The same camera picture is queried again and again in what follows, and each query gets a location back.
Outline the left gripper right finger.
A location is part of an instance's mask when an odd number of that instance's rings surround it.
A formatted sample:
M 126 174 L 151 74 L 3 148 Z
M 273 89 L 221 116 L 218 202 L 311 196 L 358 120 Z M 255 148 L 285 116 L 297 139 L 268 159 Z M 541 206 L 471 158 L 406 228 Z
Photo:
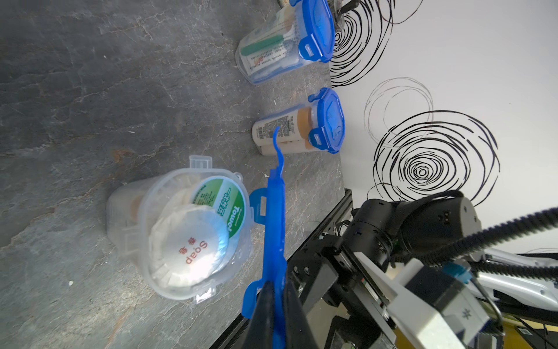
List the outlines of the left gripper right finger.
M 285 348 L 318 349 L 297 290 L 290 280 L 286 282 L 283 291 L 283 313 L 285 318 Z

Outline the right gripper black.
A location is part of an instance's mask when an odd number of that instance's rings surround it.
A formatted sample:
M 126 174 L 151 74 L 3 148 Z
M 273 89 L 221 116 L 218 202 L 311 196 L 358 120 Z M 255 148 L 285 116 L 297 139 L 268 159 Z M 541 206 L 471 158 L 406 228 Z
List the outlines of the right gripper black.
M 288 277 L 306 314 L 320 301 L 347 311 L 347 317 L 335 315 L 325 321 L 325 348 L 392 347 L 387 299 L 340 236 L 325 235 L 295 254 Z

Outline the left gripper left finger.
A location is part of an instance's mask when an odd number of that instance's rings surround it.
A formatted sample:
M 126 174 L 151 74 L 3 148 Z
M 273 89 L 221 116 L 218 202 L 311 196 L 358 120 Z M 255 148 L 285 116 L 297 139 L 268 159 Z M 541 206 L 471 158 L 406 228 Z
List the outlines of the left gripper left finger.
M 251 283 L 245 291 L 241 313 L 249 320 L 241 348 L 272 348 L 275 322 L 273 282 Z

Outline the clear plastic container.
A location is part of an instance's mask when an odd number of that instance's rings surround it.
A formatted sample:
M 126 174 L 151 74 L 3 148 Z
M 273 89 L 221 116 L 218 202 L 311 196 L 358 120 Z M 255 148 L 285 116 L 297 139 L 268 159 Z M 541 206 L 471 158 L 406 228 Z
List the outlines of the clear plastic container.
M 209 278 L 186 288 L 163 288 L 150 272 L 151 229 L 170 209 L 192 204 L 189 199 L 195 188 L 206 178 L 221 175 L 235 180 L 241 186 L 247 201 L 247 214 L 238 241 L 230 240 L 220 268 Z M 158 177 L 128 183 L 107 201 L 107 234 L 116 245 L 120 256 L 133 263 L 143 280 L 159 295 L 170 300 L 194 299 L 197 303 L 211 298 L 217 287 L 231 280 L 250 257 L 252 250 L 251 227 L 253 210 L 243 177 L 238 172 L 216 168 L 210 156 L 190 157 L 186 168 L 173 170 Z

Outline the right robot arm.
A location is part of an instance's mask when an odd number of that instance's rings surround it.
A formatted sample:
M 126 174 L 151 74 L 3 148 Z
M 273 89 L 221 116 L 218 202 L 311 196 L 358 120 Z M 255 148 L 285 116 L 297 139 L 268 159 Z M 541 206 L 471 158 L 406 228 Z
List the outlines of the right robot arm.
M 556 260 L 495 249 L 556 226 L 553 208 L 483 229 L 457 190 L 369 199 L 306 242 L 288 276 L 304 314 L 318 302 L 347 310 L 331 320 L 327 348 L 393 348 L 398 332 L 416 348 L 465 348 L 502 336 L 504 313 L 556 321 Z

